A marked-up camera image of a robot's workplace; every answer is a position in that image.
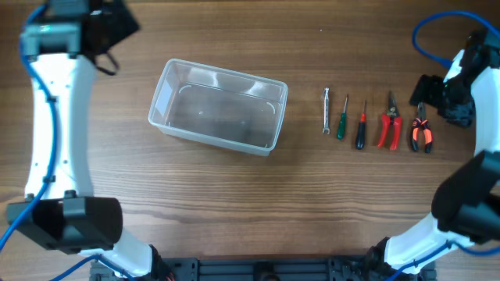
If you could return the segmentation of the orange black needle-nose pliers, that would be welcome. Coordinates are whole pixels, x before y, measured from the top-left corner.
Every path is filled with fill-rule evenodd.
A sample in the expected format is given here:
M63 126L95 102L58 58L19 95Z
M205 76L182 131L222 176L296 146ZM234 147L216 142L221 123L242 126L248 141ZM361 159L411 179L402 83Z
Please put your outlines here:
M412 129L409 136L411 149L413 151L419 150L419 133L423 132L424 136L424 152L431 153L433 147L433 135L430 129L429 121L426 117L425 104L420 102L416 108L416 116L412 120Z

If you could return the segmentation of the red handled snips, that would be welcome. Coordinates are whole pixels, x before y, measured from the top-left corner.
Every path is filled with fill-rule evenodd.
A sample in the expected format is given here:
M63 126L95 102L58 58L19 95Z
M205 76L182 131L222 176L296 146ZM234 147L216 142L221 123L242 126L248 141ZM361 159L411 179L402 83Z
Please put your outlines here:
M390 145L390 150L398 149L399 141L402 134L402 117L399 113L395 96L392 91L388 92L387 111L381 115L381 133L377 146L382 148L388 136L390 126L393 126L393 140Z

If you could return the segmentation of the black red handled screwdriver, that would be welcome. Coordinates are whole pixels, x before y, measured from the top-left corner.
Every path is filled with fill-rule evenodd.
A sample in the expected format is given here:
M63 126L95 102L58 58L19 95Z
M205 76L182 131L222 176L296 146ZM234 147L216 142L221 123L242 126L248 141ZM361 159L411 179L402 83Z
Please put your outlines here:
M367 101L364 101L363 111L362 114L360 115L357 135L355 139L355 148L357 150L364 149L366 144L366 106L367 106Z

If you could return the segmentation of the green handled screwdriver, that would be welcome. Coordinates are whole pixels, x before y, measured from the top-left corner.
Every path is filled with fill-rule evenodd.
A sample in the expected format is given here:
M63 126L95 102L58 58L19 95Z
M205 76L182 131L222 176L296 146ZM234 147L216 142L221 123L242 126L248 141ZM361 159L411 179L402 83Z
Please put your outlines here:
M347 107L348 107L348 95L345 97L344 108L341 113L341 118L339 120L338 128L337 128L337 139L343 140L345 137L345 127L346 127L346 119L347 119Z

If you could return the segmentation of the silver combination wrench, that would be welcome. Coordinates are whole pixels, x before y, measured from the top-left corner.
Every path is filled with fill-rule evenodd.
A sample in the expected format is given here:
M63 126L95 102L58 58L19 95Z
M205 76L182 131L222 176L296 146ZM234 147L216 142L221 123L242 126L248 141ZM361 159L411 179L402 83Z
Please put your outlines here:
M325 133L325 134L330 134L329 92L330 92L330 88L325 87L323 90L323 130L322 130L322 133Z

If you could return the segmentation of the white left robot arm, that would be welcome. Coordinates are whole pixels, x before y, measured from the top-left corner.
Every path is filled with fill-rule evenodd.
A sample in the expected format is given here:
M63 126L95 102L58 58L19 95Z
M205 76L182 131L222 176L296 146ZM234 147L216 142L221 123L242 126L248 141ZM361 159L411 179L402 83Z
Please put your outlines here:
M159 280L158 252L123 228L117 199L95 196L88 169L97 58L138 28L121 0L47 1L29 15L19 51L33 88L33 148L24 199L8 206L5 235L99 261L124 279Z

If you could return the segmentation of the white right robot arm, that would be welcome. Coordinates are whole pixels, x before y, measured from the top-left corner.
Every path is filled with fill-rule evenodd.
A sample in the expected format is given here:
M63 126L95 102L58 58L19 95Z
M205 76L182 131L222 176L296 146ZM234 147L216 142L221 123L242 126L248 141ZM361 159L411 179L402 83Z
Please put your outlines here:
M364 258L366 273L387 280L416 275L424 266L455 250L471 255L497 254L497 248L473 250L499 238L499 69L487 66L470 93L476 109L474 156L437 189L431 212L395 237L384 238Z

